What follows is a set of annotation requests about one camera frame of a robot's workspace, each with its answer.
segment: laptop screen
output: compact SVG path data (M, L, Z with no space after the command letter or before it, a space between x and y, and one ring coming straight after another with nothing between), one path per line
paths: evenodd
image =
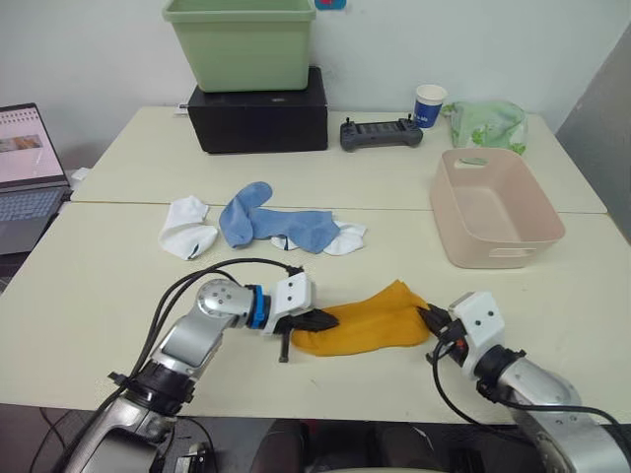
M0 108L0 188L64 181L35 104Z

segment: black box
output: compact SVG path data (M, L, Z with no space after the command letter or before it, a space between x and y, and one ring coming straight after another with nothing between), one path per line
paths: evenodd
M319 68L303 91L203 93L188 116L207 153L319 151L328 145L326 95Z

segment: yellow sock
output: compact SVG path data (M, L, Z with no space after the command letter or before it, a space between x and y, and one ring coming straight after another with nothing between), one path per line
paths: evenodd
M423 299L397 280L360 303L325 308L337 317L339 325L321 332L294 330L292 343L320 357L418 345L430 333L417 307L429 309Z

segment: game controller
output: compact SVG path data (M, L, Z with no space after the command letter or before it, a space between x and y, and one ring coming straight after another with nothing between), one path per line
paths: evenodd
M355 123L346 117L339 127L339 141L345 151L357 148L382 145L417 146L423 139L423 132L412 121L412 115L396 121L377 123Z

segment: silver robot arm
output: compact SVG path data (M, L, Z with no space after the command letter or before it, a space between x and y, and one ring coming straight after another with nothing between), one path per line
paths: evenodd
M431 306L423 318L478 391L494 402L513 404L511 415L554 473L628 473L629 462L615 439L589 414L532 411L527 406L581 406L575 387L518 353L504 348L504 320L490 293L468 293L449 307Z
M125 391L83 435L64 471L150 471L157 446L173 430L183 403L191 401L224 330L247 326L272 334L283 317L312 310L314 292L305 273L280 281L269 296L260 286L223 279L204 284L192 310L175 323L142 371L124 381Z

